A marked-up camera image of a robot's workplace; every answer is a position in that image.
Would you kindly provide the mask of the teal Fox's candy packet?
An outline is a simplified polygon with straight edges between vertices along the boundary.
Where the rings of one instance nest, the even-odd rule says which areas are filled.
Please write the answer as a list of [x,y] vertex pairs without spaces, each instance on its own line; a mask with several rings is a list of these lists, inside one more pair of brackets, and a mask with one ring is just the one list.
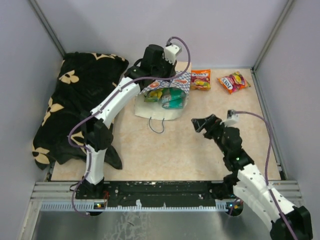
[[165,88],[163,90],[161,102],[164,104],[172,100],[184,98],[185,96],[186,96],[186,93],[179,88],[175,88],[175,87]]

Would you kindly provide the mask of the green snack packet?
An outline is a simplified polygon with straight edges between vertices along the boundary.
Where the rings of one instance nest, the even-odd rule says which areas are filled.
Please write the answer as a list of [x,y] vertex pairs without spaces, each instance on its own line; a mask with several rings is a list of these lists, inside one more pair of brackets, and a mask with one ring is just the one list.
[[147,103],[155,103],[158,102],[163,95],[163,89],[151,90],[147,93],[144,98],[144,101]]

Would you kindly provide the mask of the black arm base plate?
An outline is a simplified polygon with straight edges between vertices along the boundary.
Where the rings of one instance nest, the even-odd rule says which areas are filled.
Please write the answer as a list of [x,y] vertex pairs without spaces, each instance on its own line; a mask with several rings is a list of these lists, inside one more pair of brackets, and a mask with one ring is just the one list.
[[139,201],[144,208],[214,207],[218,200],[235,197],[222,181],[83,182],[75,193],[77,200],[102,200],[108,207],[133,207]]

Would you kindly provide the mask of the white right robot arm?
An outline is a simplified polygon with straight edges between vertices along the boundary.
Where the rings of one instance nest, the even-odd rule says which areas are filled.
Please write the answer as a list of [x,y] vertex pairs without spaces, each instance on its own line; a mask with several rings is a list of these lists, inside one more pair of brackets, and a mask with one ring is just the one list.
[[224,177],[216,198],[223,199],[226,195],[242,200],[265,224],[273,240],[313,239],[310,212],[286,199],[260,172],[242,147],[240,130],[233,126],[238,120],[238,112],[234,110],[228,111],[226,120],[214,114],[191,120],[197,133],[214,140],[231,172]]

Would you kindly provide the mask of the orange Fox's candy packet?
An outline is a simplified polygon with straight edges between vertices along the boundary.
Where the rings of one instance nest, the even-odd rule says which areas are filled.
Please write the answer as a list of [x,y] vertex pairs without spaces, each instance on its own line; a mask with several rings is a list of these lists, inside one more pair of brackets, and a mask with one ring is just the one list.
[[239,72],[233,72],[229,75],[218,77],[217,81],[226,89],[231,95],[239,90],[251,87],[250,83]]

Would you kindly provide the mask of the blue checkered paper bag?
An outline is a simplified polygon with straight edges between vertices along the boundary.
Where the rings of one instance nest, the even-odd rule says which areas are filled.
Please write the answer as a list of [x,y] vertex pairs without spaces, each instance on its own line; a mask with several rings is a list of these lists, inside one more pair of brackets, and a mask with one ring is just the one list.
[[180,118],[187,105],[191,88],[191,65],[178,62],[176,77],[170,81],[156,80],[135,98],[134,114],[152,120],[172,121]]

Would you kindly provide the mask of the orange striped snack packet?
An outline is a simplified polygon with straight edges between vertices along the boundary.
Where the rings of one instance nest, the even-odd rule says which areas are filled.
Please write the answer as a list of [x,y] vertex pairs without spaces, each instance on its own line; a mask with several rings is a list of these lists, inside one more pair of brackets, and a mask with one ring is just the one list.
[[211,70],[192,70],[191,71],[191,90],[208,91],[211,89]]

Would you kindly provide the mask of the black floral plush blanket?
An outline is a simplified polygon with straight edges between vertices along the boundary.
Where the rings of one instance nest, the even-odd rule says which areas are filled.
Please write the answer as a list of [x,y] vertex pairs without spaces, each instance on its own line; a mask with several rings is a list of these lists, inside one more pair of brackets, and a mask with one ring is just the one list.
[[99,105],[118,85],[127,59],[112,53],[71,52],[63,57],[53,94],[32,142],[36,166],[65,164],[87,158],[84,136],[78,127],[81,113]]

